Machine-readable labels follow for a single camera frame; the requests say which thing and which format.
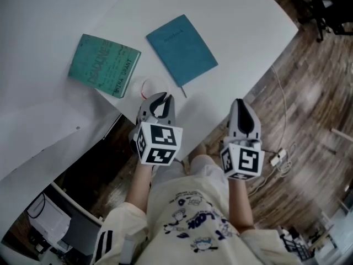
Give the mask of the blue notebook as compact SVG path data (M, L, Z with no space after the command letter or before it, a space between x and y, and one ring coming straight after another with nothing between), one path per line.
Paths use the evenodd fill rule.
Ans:
M180 89L218 66L211 50L184 14L147 34L146 39Z

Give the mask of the white shorts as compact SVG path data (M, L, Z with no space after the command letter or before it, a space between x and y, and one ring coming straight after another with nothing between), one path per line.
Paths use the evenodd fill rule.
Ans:
M226 183L223 169L210 156L198 155L192 160L189 173L186 173L179 161L173 161L169 166L159 166L152 179L152 185L184 177L208 178Z

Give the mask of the black cabinet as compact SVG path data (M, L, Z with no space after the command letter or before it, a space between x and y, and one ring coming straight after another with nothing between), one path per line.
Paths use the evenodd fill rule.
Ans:
M47 251L52 251L59 257L67 257L71 258L73 262L78 261L79 263L88 264L92 259L100 224L94 221L89 213L77 205L58 186L50 184L41 193L46 194L59 208L71 216L69 229L63 241L72 246L72 249L67 253L63 253L47 243L42 235L30 224L26 209L6 232L2 240L3 243L25 257L37 261Z

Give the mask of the green book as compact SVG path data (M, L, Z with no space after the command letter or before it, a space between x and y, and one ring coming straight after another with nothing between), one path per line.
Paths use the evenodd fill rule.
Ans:
M96 36L83 34L68 76L115 98L123 98L141 52Z

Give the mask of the black office chair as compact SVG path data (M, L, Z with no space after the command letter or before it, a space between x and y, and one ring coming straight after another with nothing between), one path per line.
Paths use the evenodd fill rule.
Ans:
M316 21L318 43L323 41L323 30L331 29L335 35L353 36L353 29L344 29L344 24L353 24L353 0L311 0L308 5L311 15L299 22L305 24L310 20Z

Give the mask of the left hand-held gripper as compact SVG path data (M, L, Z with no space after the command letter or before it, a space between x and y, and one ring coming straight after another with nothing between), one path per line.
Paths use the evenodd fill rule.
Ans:
M141 104L137 124L129 133L130 146L144 165L169 166L181 147L183 129L175 125L174 97L166 95L156 93ZM163 113L156 116L162 104Z

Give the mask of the white water dispenser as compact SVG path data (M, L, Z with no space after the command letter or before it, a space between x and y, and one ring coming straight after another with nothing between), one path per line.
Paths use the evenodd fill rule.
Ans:
M53 248L67 253L72 246L63 241L71 216L59 208L46 194L41 193L26 209L30 224Z

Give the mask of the white power strip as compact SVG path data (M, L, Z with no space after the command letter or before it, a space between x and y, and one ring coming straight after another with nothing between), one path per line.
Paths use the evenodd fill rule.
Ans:
M286 150L283 148L280 148L278 153L273 155L273 157L270 159L270 164L273 167L277 166L279 163L282 162L282 160L286 157L286 155L287 155Z

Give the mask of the white partition panel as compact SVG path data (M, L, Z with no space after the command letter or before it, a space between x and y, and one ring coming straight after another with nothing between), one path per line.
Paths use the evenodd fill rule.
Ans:
M98 117L91 89L67 74L117 1L0 0L0 181Z

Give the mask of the person's left forearm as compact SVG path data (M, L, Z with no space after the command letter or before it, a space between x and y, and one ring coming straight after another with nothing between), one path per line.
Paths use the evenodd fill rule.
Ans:
M134 205L144 213L147 211L152 170L152 165L137 164L130 189L125 199L125 202Z

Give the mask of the white square table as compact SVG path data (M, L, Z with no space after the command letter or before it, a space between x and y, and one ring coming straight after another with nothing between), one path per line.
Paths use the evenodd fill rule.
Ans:
M180 89L146 35L186 15L218 66ZM118 0L93 35L135 48L141 57L123 98L105 99L135 121L142 99L131 91L142 77L163 78L175 99L176 124L183 128L178 159L187 156L225 119L232 102L262 78L297 33L274 0Z

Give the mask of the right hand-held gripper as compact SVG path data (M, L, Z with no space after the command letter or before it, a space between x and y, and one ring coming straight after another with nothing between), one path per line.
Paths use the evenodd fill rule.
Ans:
M255 111L243 99L236 99L229 112L228 136L220 151L228 179L251 180L261 176L265 152L260 136L261 123Z

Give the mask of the person's right forearm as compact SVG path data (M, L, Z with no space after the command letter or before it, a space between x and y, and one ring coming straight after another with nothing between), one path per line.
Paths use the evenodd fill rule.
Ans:
M228 180L229 222L241 234L254 229L253 213L250 206L245 181Z

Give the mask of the white printed shirt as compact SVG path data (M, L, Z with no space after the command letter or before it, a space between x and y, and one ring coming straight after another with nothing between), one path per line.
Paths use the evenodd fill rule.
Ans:
M239 233L228 188L210 177L172 179L151 189L148 209L124 202L97 236L94 265L301 265L275 230Z

